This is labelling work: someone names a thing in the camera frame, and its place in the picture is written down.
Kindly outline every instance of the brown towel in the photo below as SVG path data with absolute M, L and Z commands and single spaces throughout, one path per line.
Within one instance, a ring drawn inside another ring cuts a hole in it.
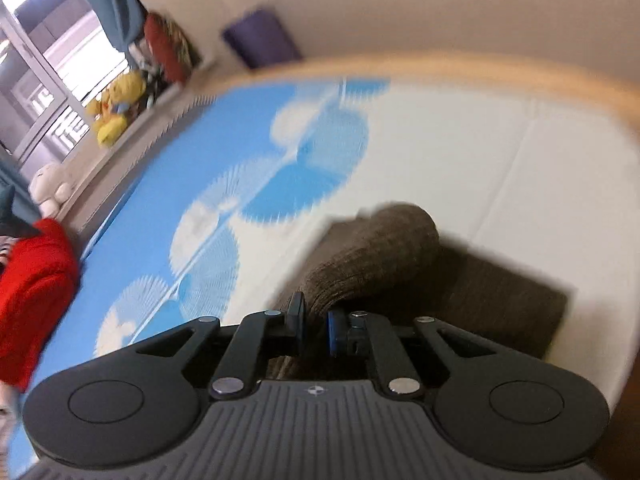
M 337 303 L 393 324 L 431 315 L 536 357 L 566 303 L 561 292 L 440 243 L 431 217 L 409 204 L 332 224 L 273 307 L 286 310 L 297 290 L 308 310 L 305 355 L 272 360 L 271 378 L 335 379 L 346 372 L 326 350 L 325 316 Z

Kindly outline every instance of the silver screw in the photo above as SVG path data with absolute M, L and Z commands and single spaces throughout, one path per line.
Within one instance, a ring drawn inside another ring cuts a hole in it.
M 398 377 L 389 381 L 389 389 L 398 395 L 412 394 L 420 389 L 420 383 L 409 377 Z
M 236 394 L 244 388 L 244 383 L 237 377 L 220 377 L 213 381 L 211 387 L 217 394 Z

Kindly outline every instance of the blue curtain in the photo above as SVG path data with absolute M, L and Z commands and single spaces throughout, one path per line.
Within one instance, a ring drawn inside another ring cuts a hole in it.
M 40 219 L 38 207 L 31 201 L 26 179 L 20 174 L 11 155 L 0 148 L 0 189 L 15 187 L 14 214 L 30 224 Z
M 146 10 L 139 0 L 88 0 L 113 47 L 129 55 L 129 43 L 142 33 Z

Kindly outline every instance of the ribbed gray surface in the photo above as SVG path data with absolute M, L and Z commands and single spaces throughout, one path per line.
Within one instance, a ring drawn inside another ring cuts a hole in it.
M 319 395 L 313 386 L 321 386 Z M 412 402 L 379 396 L 369 381 L 265 381 L 257 393 L 217 402 L 180 446 L 154 460 L 82 471 L 41 460 L 25 480 L 597 480 L 584 464 L 526 474 L 460 454 Z

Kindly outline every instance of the white plush toy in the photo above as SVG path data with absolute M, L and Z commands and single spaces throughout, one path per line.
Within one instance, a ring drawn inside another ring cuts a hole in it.
M 50 162 L 34 175 L 29 193 L 44 218 L 56 216 L 60 206 L 71 197 L 73 187 L 69 180 L 65 168 L 57 162 Z

